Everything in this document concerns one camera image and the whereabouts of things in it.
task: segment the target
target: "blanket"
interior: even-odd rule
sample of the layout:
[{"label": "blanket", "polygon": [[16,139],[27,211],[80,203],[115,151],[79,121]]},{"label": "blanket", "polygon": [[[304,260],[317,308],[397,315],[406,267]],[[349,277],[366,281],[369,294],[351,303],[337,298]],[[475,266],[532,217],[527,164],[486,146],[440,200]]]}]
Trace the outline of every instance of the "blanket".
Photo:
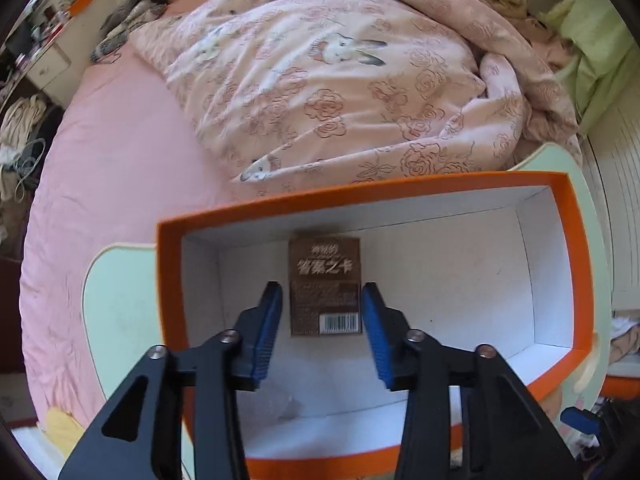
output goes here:
[{"label": "blanket", "polygon": [[581,162],[572,102],[477,0],[209,0],[134,32],[234,198]]}]

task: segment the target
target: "pink bed sheet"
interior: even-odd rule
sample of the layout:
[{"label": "pink bed sheet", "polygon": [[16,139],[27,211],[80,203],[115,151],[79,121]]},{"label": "pink bed sheet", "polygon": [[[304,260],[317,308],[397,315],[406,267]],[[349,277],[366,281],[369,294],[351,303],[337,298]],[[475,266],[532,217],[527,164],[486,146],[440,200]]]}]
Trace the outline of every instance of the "pink bed sheet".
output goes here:
[{"label": "pink bed sheet", "polygon": [[24,247],[23,351],[40,421],[57,406],[86,427],[104,403],[81,309],[94,256],[115,242],[154,242],[161,218],[228,202],[228,180],[132,48],[86,71],[47,157]]}]

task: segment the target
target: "desk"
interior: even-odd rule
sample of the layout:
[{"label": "desk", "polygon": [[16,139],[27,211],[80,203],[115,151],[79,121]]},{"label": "desk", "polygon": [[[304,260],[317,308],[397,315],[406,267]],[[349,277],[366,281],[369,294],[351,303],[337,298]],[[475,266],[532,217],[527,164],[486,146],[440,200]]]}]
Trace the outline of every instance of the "desk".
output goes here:
[{"label": "desk", "polygon": [[13,88],[0,105],[0,116],[15,101],[15,98],[11,101],[12,94],[25,78],[37,91],[43,91],[53,102],[67,108],[90,64],[91,52],[100,43],[100,26],[115,7],[115,0],[93,0],[83,12],[65,23],[20,70],[12,82]]}]

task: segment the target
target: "small brown box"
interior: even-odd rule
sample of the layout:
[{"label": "small brown box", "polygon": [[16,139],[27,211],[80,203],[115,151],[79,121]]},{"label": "small brown box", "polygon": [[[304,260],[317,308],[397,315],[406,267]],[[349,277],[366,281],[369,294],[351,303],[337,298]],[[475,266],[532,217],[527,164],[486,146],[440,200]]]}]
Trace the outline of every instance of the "small brown box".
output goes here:
[{"label": "small brown box", "polygon": [[289,242],[291,335],[361,333],[360,240]]}]

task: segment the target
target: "bed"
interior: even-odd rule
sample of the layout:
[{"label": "bed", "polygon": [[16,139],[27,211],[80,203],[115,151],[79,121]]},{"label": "bed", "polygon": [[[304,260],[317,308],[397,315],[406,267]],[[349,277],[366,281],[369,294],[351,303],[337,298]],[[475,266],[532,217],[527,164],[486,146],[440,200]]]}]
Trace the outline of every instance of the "bed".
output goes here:
[{"label": "bed", "polygon": [[[240,1],[253,6],[241,11],[241,14],[250,14],[273,0]],[[71,413],[86,427],[102,407],[104,396],[88,352],[81,316],[84,273],[95,255],[108,245],[152,243],[159,219],[312,187],[425,173],[508,168],[544,140],[555,140],[576,158],[580,157],[570,101],[559,90],[548,67],[524,40],[518,39],[513,27],[475,0],[427,0],[427,3],[427,8],[419,10],[426,16],[439,15],[440,22],[447,26],[426,18],[413,23],[415,34],[431,34],[437,28],[439,36],[435,43],[452,41],[460,48],[461,56],[466,56],[468,50],[469,56],[464,61],[469,66],[452,75],[444,69],[439,72],[446,63],[440,60],[437,47],[431,47],[430,52],[435,49],[435,53],[429,59],[420,57],[420,52],[408,53],[412,62],[407,66],[416,71],[415,89],[411,91],[417,91],[425,102],[421,103],[420,111],[407,114],[401,113],[401,108],[411,97],[399,91],[397,84],[389,79],[381,79],[378,84],[369,82],[367,93],[370,99],[377,100],[376,113],[385,119],[378,119],[376,123],[378,137],[373,144],[366,128],[361,128],[356,144],[347,147],[340,144],[348,121],[338,114],[344,103],[341,96],[336,97],[335,92],[323,88],[324,79],[318,74],[342,62],[353,64],[351,72],[342,72],[340,77],[356,73],[356,69],[375,70],[390,64],[388,56],[383,55],[391,50],[386,49],[390,42],[381,38],[395,22],[389,25],[382,20],[381,6],[382,14],[389,5],[394,12],[404,13],[410,22],[417,16],[418,2],[408,6],[396,0],[370,0],[370,9],[364,12],[369,15],[367,26],[373,27],[370,30],[378,27],[377,39],[366,36],[354,40],[356,34],[353,37],[338,34],[339,38],[334,33],[331,37],[310,40],[310,47],[302,57],[313,70],[320,67],[321,71],[312,73],[311,68],[305,68],[313,75],[307,79],[309,83],[302,85],[298,79],[300,72],[278,72],[275,84],[279,94],[275,97],[271,94],[270,104],[264,107],[271,113],[266,121],[276,124],[271,119],[280,118],[281,109],[276,105],[284,101],[288,109],[295,108],[301,117],[306,116],[303,119],[314,124],[308,126],[308,130],[315,136],[306,136],[301,149],[291,150],[297,137],[285,136],[278,139],[278,145],[260,146],[258,150],[255,143],[252,144],[255,132],[238,128],[242,136],[236,140],[244,150],[238,155],[233,150],[235,144],[226,142],[226,136],[217,135],[216,125],[211,123],[211,117],[219,112],[215,108],[217,93],[212,93],[213,108],[204,113],[196,110],[195,103],[202,102],[203,85],[216,76],[208,72],[213,70],[207,64],[212,61],[207,57],[211,49],[202,57],[200,47],[212,31],[234,21],[230,18],[237,14],[232,9],[233,0],[175,0],[164,21],[140,29],[141,34],[123,47],[113,64],[93,66],[86,71],[50,149],[33,202],[24,247],[20,298],[23,348],[31,397],[41,421],[45,420],[49,408],[57,407]],[[336,18],[331,14],[333,11],[318,9],[318,5],[308,0],[296,4],[306,5],[310,28],[318,18]],[[200,13],[177,19],[200,5],[203,5]],[[223,12],[221,5],[226,6]],[[462,25],[448,22],[449,11],[456,6],[473,9],[483,18],[466,16]],[[255,33],[254,22],[251,22],[253,28],[242,29],[246,23],[240,24],[240,37]],[[493,42],[490,50],[501,55],[486,56],[480,68],[473,69],[471,65],[476,60],[468,46],[452,34],[452,29],[465,27],[470,27],[464,32],[465,37],[476,38],[475,41],[468,39],[471,43],[487,47],[486,41],[490,40]],[[195,30],[196,34],[184,34],[185,30]],[[234,33],[231,31],[229,37],[234,38]],[[345,56],[341,54],[340,48],[344,47],[341,41],[351,41],[351,46],[360,43]],[[223,57],[224,45],[220,50],[221,59],[230,62]],[[177,69],[167,75],[169,65]],[[171,80],[168,84],[162,72]],[[265,94],[258,91],[253,95],[232,95],[226,100],[225,90],[234,85],[229,79],[232,72],[223,73],[225,78],[218,84],[222,88],[220,95],[225,110],[242,109],[245,102],[254,106],[256,100],[264,98]],[[203,80],[208,77],[208,82],[198,79],[201,75]],[[432,94],[425,93],[430,85],[434,80],[444,84],[452,78],[454,84],[460,85],[461,80],[455,77],[466,77],[467,82],[476,85],[476,94],[463,96],[462,104],[449,102],[447,106],[433,107],[429,101]],[[249,81],[239,87],[243,88],[243,84],[253,87],[254,83]],[[300,100],[298,91],[307,84],[310,95]],[[312,91],[313,84],[318,88]],[[454,112],[456,106],[460,111],[467,105],[469,108],[463,110],[464,114]],[[367,106],[370,108],[370,102],[364,103],[364,108]],[[479,116],[478,108],[484,110]],[[262,113],[259,105],[255,109]],[[248,123],[251,113],[247,113]],[[488,118],[494,128],[490,134],[478,127]],[[394,126],[396,140],[389,138],[389,123]],[[372,123],[360,120],[358,124]],[[422,135],[428,133],[427,127],[434,128],[434,132],[444,132],[443,144],[419,142]],[[524,130],[529,137],[523,135],[519,139]],[[322,140],[324,151],[314,152],[318,139]],[[471,157],[474,149],[480,153],[477,158]],[[348,156],[343,156],[340,150],[348,150]],[[305,155],[309,152],[314,152],[312,158]],[[123,326],[122,330],[126,331],[127,327]]]}]

